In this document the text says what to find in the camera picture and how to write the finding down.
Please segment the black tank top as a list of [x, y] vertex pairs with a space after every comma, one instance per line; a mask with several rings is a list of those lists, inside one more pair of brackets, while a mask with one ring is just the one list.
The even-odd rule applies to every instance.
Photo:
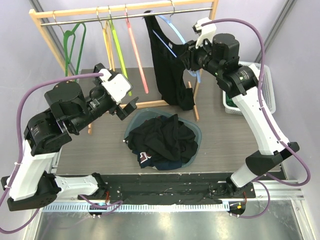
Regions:
[[186, 41], [177, 28], [162, 15], [160, 19], [174, 31], [181, 44], [171, 41], [162, 31], [156, 16], [144, 17], [146, 24], [156, 85], [161, 99], [172, 106], [179, 106], [183, 111], [193, 109], [194, 95], [191, 88], [185, 86], [183, 75], [185, 65], [179, 56], [186, 50]]

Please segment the neon yellow hanger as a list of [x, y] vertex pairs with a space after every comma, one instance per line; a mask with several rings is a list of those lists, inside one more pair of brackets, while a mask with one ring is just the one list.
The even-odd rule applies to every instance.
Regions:
[[109, 23], [109, 26], [110, 26], [110, 30], [111, 30], [113, 41], [114, 41], [115, 48], [116, 48], [116, 52], [117, 52], [117, 55], [118, 55], [118, 59], [119, 59], [119, 63], [120, 63], [120, 69], [122, 71], [122, 74], [126, 78], [128, 78], [128, 74], [127, 74], [127, 70], [126, 70], [126, 66], [125, 66], [125, 61], [124, 61], [124, 58], [123, 58], [123, 54], [122, 54], [122, 50], [121, 50], [121, 46], [120, 46], [120, 42], [119, 42], [119, 39], [118, 39], [118, 35], [117, 35], [117, 32], [116, 32], [115, 26], [114, 26], [112, 20], [109, 20], [108, 23]]

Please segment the black dress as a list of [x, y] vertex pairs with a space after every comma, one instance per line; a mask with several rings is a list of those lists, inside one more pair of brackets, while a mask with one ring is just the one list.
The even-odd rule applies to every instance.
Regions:
[[156, 163], [186, 164], [196, 154], [196, 135], [177, 114], [145, 120], [124, 139], [134, 153], [146, 153]]

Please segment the navy tank top maroon trim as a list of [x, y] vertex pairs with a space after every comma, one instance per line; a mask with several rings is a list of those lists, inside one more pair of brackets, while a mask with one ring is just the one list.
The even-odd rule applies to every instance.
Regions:
[[159, 171], [169, 171], [183, 166], [181, 159], [176, 158], [167, 150], [162, 153], [132, 150], [132, 153], [137, 156], [137, 162], [141, 169], [151, 167]]

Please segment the yellow plastic hanger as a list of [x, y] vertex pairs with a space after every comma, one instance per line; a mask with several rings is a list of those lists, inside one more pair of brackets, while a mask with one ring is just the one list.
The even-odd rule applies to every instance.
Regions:
[[102, 28], [104, 45], [107, 52], [108, 64], [111, 70], [115, 70], [115, 61], [113, 55], [113, 46], [111, 40], [111, 30], [108, 21], [105, 21], [104, 26]]

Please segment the pink hanger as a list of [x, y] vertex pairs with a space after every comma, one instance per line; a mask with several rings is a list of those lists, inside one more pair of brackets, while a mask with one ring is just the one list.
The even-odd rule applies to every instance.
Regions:
[[146, 80], [145, 73], [144, 73], [144, 70], [143, 70], [143, 67], [142, 67], [142, 63], [141, 63], [139, 51], [138, 51], [138, 48], [137, 48], [137, 44], [136, 44], [136, 41], [135, 41], [135, 37], [134, 37], [134, 34], [133, 34], [133, 30], [132, 30], [132, 27], [131, 27], [131, 24], [130, 24], [129, 20], [126, 19], [125, 22], [126, 22], [126, 26], [127, 26], [127, 29], [128, 29], [129, 37], [130, 37], [130, 40], [131, 40], [131, 44], [132, 44], [133, 52], [134, 52], [135, 59], [136, 59], [136, 62], [137, 62], [137, 66], [138, 66], [138, 69], [139, 69], [139, 73], [140, 73], [142, 85], [143, 85], [143, 88], [144, 88], [144, 92], [146, 94], [148, 94], [149, 93], [149, 88], [148, 88], [147, 80]]

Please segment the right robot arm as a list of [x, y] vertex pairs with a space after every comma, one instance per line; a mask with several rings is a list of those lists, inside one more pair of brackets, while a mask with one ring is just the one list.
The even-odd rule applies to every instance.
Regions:
[[226, 193], [233, 198], [248, 184], [298, 152], [297, 142], [289, 141], [268, 108], [259, 103], [259, 81], [255, 65], [239, 63], [240, 43], [232, 34], [220, 33], [196, 42], [188, 41], [180, 59], [187, 70], [203, 69], [212, 74], [222, 89], [240, 109], [258, 145], [258, 150], [226, 179]]

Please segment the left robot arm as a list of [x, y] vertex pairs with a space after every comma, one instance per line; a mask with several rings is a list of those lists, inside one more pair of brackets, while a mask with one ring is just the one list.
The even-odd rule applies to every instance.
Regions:
[[[78, 80], [88, 77], [93, 78], [94, 88], [85, 96]], [[137, 108], [136, 100], [121, 107], [133, 87], [126, 76], [101, 63], [91, 74], [64, 77], [52, 84], [53, 88], [44, 94], [48, 109], [33, 116], [25, 130], [18, 129], [17, 164], [10, 176], [1, 179], [12, 212], [43, 208], [57, 199], [102, 199], [108, 187], [99, 173], [61, 177], [48, 173], [47, 167], [71, 142], [72, 135], [79, 135], [104, 113], [124, 120]]]

